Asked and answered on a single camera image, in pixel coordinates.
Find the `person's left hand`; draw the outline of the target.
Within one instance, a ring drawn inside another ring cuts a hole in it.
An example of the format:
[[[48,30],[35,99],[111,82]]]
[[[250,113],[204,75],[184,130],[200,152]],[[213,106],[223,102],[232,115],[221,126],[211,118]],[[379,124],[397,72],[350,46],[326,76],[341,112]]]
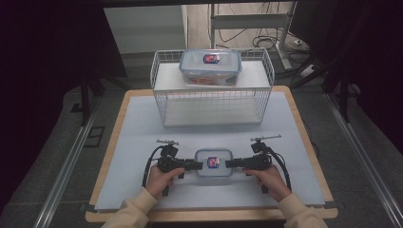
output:
[[[173,179],[184,172],[183,168],[176,168],[164,173],[156,165],[153,165],[148,175],[145,189],[156,200],[163,196],[163,190],[173,184]]]

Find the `white table mat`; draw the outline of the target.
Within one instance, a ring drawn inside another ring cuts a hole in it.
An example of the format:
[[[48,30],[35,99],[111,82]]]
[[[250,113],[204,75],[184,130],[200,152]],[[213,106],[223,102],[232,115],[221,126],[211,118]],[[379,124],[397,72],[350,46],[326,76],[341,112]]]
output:
[[[123,200],[140,192],[146,162],[162,140],[177,142],[181,159],[192,158],[204,148],[226,148],[236,158],[247,158],[253,155],[251,140],[261,136],[266,138],[267,146],[285,159],[292,191],[307,205],[323,205],[324,194],[286,96],[273,92],[261,124],[214,127],[165,127],[152,96],[131,98],[95,209],[115,211]],[[255,178],[245,176],[238,168],[222,178],[205,178],[190,171],[174,181],[169,194],[156,207],[218,209],[275,204],[270,195],[261,192]]]

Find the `black metal stand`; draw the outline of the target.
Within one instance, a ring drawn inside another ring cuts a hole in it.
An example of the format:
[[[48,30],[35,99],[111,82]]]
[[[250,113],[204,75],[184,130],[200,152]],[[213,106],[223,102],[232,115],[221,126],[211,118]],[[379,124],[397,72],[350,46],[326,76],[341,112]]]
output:
[[[96,71],[92,74],[84,74],[81,79],[80,91],[81,91],[81,103],[75,104],[71,109],[72,112],[81,112],[82,113],[82,123],[81,126],[84,126],[89,122],[89,117],[91,114],[90,111],[90,99],[89,92],[95,97],[102,97],[106,93],[106,88],[104,87],[102,80],[105,79],[108,82],[116,85],[117,87],[122,88],[125,91],[131,89],[131,86],[123,83],[122,81],[107,76],[101,72]]]
[[[330,63],[321,66],[303,79],[291,83],[290,87],[301,87],[324,74],[327,74],[327,76],[321,85],[321,89],[325,93],[332,93],[336,86],[339,86],[338,111],[341,117],[348,123],[350,121],[348,117],[348,99],[351,97],[351,93],[349,92],[349,75],[345,61],[341,57],[336,57]]]

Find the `person's right hand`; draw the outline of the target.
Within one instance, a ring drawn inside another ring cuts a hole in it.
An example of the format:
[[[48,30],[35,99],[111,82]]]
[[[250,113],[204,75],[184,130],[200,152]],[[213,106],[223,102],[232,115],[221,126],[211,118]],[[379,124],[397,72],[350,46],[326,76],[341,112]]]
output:
[[[274,165],[271,165],[265,170],[243,168],[242,171],[247,175],[256,177],[260,186],[266,186],[269,195],[276,202],[280,202],[292,194],[292,191],[287,187],[278,169]]]

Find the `white cabinet panel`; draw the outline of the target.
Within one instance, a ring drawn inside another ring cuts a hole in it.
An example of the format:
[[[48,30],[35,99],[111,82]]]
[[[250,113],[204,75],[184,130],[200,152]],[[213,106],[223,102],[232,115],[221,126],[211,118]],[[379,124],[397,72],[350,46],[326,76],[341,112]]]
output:
[[[107,8],[104,12],[121,54],[187,48],[186,6]]]

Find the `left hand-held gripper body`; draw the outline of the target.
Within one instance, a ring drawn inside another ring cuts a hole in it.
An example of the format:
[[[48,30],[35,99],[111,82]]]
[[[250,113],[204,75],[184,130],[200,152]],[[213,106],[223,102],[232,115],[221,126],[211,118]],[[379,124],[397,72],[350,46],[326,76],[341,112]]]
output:
[[[174,141],[164,141],[161,156],[158,158],[157,167],[164,173],[168,173],[176,168],[184,168],[184,160],[176,159],[179,151],[178,143]]]

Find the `white metal desk frame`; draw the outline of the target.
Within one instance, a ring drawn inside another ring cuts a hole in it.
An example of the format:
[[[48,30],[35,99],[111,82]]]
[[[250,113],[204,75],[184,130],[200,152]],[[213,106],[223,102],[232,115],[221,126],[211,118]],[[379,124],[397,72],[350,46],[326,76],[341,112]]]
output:
[[[275,42],[275,48],[279,59],[286,70],[292,68],[285,54],[284,45],[286,36],[293,19],[297,2],[293,1],[286,13],[276,14],[235,14],[224,15],[215,13],[215,5],[210,5],[210,47],[216,47],[217,29],[281,29],[282,34]]]

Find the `small clear food container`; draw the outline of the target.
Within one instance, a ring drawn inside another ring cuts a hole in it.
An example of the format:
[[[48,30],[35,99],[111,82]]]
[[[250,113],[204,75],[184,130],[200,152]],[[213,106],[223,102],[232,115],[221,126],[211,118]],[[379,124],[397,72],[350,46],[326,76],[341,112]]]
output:
[[[226,167],[226,162],[233,159],[233,154],[225,148],[204,148],[195,154],[195,160],[202,163],[202,170],[197,175],[202,178],[229,177],[233,169]]]

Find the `metal floor rail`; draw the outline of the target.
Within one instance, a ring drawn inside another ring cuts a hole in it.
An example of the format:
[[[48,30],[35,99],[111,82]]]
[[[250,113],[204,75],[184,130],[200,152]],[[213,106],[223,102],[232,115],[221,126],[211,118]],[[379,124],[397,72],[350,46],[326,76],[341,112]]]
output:
[[[51,221],[55,215],[57,207],[66,190],[67,184],[71,177],[72,171],[84,147],[86,137],[90,128],[93,125],[101,98],[97,97],[92,102],[90,107],[89,117],[86,123],[80,128],[80,131],[75,138],[73,146],[70,148],[67,157],[61,166],[55,182],[53,183],[48,196],[43,204],[43,207],[38,214],[38,217],[33,225],[33,228],[49,228]]]
[[[351,124],[346,122],[342,115],[339,113],[338,103],[336,99],[329,94],[325,94],[324,97],[328,101],[329,106],[336,118],[336,121],[338,122],[348,143],[357,156],[358,162],[360,163],[382,206],[384,207],[386,214],[393,224],[393,227],[403,228],[403,209],[400,207],[397,200],[393,196],[390,188],[387,186],[385,181],[382,180],[381,176],[377,172],[373,162],[368,156],[367,151],[364,149]]]

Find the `black floor socket plate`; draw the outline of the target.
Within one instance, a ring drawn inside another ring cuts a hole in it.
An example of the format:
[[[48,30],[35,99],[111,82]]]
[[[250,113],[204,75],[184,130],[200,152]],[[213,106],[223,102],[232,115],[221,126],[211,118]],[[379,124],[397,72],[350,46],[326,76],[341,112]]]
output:
[[[86,137],[86,148],[99,147],[104,136],[105,128],[103,126],[92,126]]]

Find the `white wire two-tier rack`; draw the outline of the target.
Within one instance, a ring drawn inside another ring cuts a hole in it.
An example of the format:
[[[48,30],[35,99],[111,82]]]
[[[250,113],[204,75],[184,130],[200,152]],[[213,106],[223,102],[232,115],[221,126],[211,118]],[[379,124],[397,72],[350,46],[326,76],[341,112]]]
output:
[[[189,85],[179,70],[184,50],[155,53],[150,83],[165,126],[262,122],[275,80],[267,50],[222,50],[240,53],[242,71],[234,86]]]

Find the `white power strip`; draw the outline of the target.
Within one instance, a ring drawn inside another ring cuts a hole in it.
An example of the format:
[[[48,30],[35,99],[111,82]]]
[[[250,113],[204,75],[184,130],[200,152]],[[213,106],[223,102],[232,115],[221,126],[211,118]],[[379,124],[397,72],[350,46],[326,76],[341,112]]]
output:
[[[316,70],[316,67],[314,65],[308,65],[305,69],[303,69],[300,72],[300,76],[306,77],[306,76],[310,75],[311,73],[313,73],[315,70]]]

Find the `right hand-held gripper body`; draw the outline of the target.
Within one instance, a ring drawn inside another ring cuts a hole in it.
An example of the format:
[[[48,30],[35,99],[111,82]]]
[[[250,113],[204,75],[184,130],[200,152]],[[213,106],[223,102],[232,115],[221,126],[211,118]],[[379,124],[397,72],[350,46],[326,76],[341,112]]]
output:
[[[265,170],[273,165],[271,162],[272,157],[275,157],[275,159],[278,161],[277,154],[269,146],[267,146],[263,140],[265,140],[265,137],[252,138],[254,143],[251,145],[251,147],[255,155],[247,160],[245,168],[253,170]],[[261,186],[261,189],[263,193],[268,193],[268,188],[266,186]]]

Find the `large clear food container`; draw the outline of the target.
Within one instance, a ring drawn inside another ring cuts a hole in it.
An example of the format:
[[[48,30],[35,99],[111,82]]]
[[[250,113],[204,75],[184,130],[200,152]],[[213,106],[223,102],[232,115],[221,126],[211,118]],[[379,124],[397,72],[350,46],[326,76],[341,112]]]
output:
[[[187,49],[179,70],[184,81],[193,86],[234,86],[242,71],[236,50]]]

